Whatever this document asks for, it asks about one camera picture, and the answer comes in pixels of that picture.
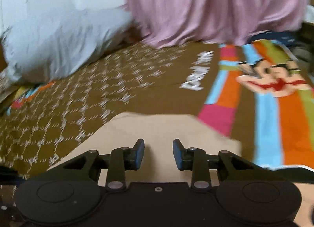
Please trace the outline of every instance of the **fabric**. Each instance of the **fabric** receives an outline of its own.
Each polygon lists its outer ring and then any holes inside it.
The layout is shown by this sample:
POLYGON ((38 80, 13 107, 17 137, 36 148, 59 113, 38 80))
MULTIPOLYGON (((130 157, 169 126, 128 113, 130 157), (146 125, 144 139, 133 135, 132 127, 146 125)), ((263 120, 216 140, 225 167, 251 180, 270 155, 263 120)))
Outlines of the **fabric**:
POLYGON ((122 9, 71 11, 13 25, 2 45, 13 83, 49 83, 117 48, 132 24, 122 9))
POLYGON ((8 98, 12 98, 14 93, 18 90, 18 86, 12 85, 7 76, 7 69, 0 72, 0 114, 3 112, 3 105, 6 105, 8 98))
POLYGON ((286 51, 269 41, 125 47, 11 108, 0 119, 0 162, 29 178, 133 112, 192 115, 241 142, 249 161, 314 169, 313 84, 286 51))
POLYGON ((31 87, 29 86, 21 86, 17 91, 10 94, 3 102, 0 103, 0 115, 3 114, 8 108, 10 108, 11 104, 18 100, 24 93, 29 91, 31 87))
MULTIPOLYGON (((25 178, 47 170, 114 116, 129 111, 141 91, 167 84, 179 88, 193 72, 191 62, 200 59, 197 55, 215 49, 213 58, 219 54, 217 45, 190 43, 156 50, 134 44, 55 81, 0 119, 0 164, 25 178)), ((193 99, 194 91, 183 91, 193 99)), ((201 92, 205 100, 207 92, 201 92)), ((196 116, 202 104, 202 99, 192 104, 186 114, 196 116)))
POLYGON ((247 43, 250 44, 252 41, 260 39, 277 40, 287 47, 293 47, 298 43, 296 37, 291 32, 273 32, 273 31, 263 32, 254 35, 248 40, 247 43))
POLYGON ((24 103, 26 102, 30 102, 32 99, 34 99, 36 97, 36 94, 46 90, 47 88, 51 87, 52 85, 54 85, 54 82, 45 84, 45 85, 39 85, 39 86, 35 86, 35 87, 24 87, 22 86, 17 92, 16 94, 14 94, 13 98, 9 98, 9 100, 11 100, 11 104, 9 105, 9 107, 6 109, 6 113, 9 116, 11 113, 11 109, 18 109, 21 108, 24 103))
POLYGON ((153 47, 189 40, 241 46, 249 35, 300 28, 307 0, 127 0, 153 47))

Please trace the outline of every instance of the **cartoon face print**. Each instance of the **cartoon face print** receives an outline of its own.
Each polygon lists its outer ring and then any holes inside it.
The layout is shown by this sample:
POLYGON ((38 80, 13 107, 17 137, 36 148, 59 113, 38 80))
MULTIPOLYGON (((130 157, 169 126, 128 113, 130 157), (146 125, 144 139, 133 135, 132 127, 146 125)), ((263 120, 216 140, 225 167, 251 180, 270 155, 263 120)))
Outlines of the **cartoon face print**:
POLYGON ((311 90, 299 74, 298 65, 293 60, 272 66, 267 60, 261 59, 252 65, 242 62, 239 68, 246 75, 237 77, 237 81, 253 92, 261 94, 270 92, 274 97, 284 97, 296 90, 311 90))

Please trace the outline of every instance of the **orange stripe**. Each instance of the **orange stripe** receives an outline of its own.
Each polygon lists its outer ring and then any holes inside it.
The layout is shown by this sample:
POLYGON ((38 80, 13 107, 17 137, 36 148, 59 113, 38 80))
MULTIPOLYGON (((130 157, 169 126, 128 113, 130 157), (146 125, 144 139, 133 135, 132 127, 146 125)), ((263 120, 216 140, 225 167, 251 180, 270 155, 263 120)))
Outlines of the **orange stripe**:
POLYGON ((265 60, 269 61, 271 65, 275 65, 273 60, 267 55, 267 49, 266 47, 259 41, 252 43, 256 51, 260 56, 262 56, 265 60))
POLYGON ((240 76, 240 71, 229 71, 227 80, 217 101, 217 105, 229 108, 236 108, 240 97, 240 84, 236 77, 240 76))
POLYGON ((32 94, 32 95, 30 95, 28 98, 25 98, 25 99, 24 99, 24 102, 30 102, 33 98, 35 98, 35 97, 37 96, 37 94, 38 94, 39 92, 41 92, 41 91, 43 91, 43 90, 45 90, 45 89, 51 87, 54 83, 55 83, 55 82, 50 82, 50 83, 48 83, 48 84, 46 84, 46 85, 43 85, 43 86, 39 87, 38 90, 37 90, 37 92, 34 93, 34 94, 32 94))
POLYGON ((314 167, 314 153, 303 104, 298 92, 278 98, 285 164, 314 167))

